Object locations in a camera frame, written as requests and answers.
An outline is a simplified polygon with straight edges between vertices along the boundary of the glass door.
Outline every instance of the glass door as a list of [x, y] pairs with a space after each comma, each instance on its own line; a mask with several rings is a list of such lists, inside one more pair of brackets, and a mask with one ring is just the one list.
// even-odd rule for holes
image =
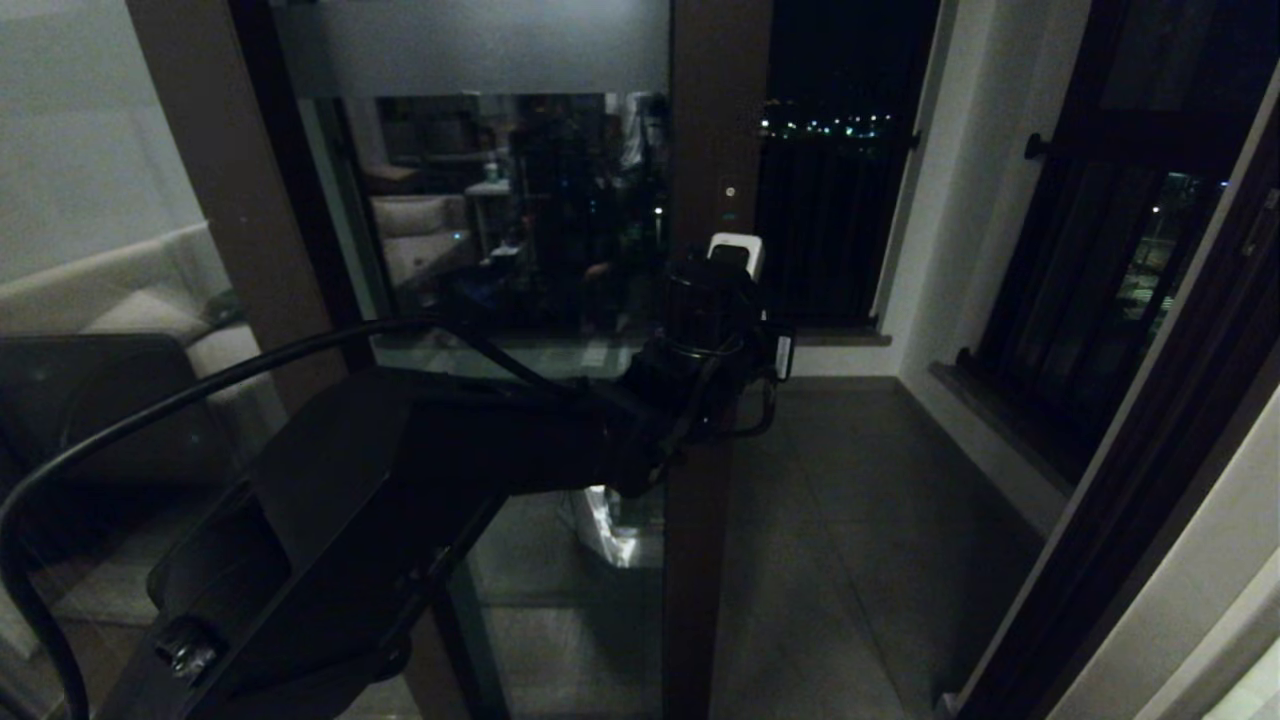
[[[361, 314], [443, 309], [548, 377], [621, 374], [668, 258], [668, 5], [282, 4], [269, 22]], [[443, 332], [374, 352], [502, 374]], [[472, 716], [659, 717], [663, 537], [662, 488], [508, 500], [435, 607]], [[348, 715], [415, 716], [401, 679]]]

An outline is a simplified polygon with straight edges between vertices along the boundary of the sofa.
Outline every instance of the sofa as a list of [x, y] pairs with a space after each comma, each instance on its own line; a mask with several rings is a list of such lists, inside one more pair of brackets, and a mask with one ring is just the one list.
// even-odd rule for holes
[[[234, 305], [207, 224], [136, 242], [0, 284], [0, 337], [142, 334], [174, 338], [204, 378], [260, 352]], [[210, 309], [221, 305], [221, 316]], [[236, 456], [247, 459], [284, 424], [269, 375], [209, 398]]]
[[480, 260], [461, 195], [385, 195], [369, 199], [392, 290], [415, 307], [440, 273]]

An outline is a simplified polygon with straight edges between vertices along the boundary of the black cable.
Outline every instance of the black cable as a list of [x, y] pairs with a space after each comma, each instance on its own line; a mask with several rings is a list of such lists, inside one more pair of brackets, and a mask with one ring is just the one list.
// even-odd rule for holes
[[150, 407], [140, 410], [114, 425], [76, 443], [44, 462], [40, 468], [36, 468], [29, 475], [23, 478], [22, 482], [14, 486], [9, 497], [5, 498], [4, 506], [0, 507], [0, 582], [3, 582], [5, 589], [9, 591], [9, 596], [13, 598], [14, 606], [18, 607], [22, 616], [31, 625], [32, 632], [36, 634], [36, 639], [44, 644], [45, 651], [49, 653], [49, 659], [52, 662], [55, 673], [58, 674], [58, 680], [61, 684], [63, 693], [67, 696], [65, 716], [68, 720], [90, 720], [88, 696], [84, 691], [84, 678], [76, 661], [76, 655], [72, 652], [70, 644], [67, 642], [67, 635], [63, 634], [61, 628], [54, 619], [52, 612], [50, 612], [49, 606], [45, 605], [44, 598], [41, 598], [40, 593], [36, 592], [35, 585], [31, 583], [31, 578], [27, 577], [23, 568], [22, 553], [18, 550], [18, 544], [20, 542], [18, 533], [18, 518], [22, 511], [27, 509], [40, 487], [50, 479], [56, 478], [69, 468], [77, 465], [90, 455], [97, 452], [102, 447], [106, 447], [113, 442], [116, 442], [150, 425], [151, 423], [155, 423], [156, 420], [166, 418], [192, 402], [204, 400], [220, 389], [225, 389], [236, 383], [247, 380], [260, 373], [279, 368], [280, 365], [285, 365], [321, 350], [329, 350], [352, 340], [360, 340], [375, 334], [422, 331], [430, 328], [443, 328], [453, 333], [498, 366], [540, 391], [548, 392], [566, 401], [580, 397], [580, 391], [539, 375], [536, 372], [522, 365], [515, 357], [507, 355], [488, 340], [474, 334], [470, 328], [461, 324], [456, 325], [440, 315], [372, 320], [340, 331], [300, 340], [278, 350], [273, 350], [271, 352], [265, 352], [257, 357], [232, 365], [230, 368], [212, 374], [187, 389], [170, 395], [169, 397], [155, 402]]

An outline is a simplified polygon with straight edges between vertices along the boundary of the tiled floor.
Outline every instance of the tiled floor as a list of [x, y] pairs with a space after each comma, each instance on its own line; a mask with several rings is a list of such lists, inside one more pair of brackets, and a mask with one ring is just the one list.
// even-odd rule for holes
[[902, 389], [785, 392], [735, 450], [713, 717], [932, 717], [1039, 538]]

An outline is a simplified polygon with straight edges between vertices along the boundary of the white device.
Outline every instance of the white device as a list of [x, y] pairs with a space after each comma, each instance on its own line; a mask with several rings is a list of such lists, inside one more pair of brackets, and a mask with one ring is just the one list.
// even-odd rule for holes
[[760, 282], [760, 268], [764, 266], [764, 241], [754, 234], [718, 232], [712, 236], [712, 246], [707, 250], [707, 258], [739, 265], [751, 275], [753, 281]]

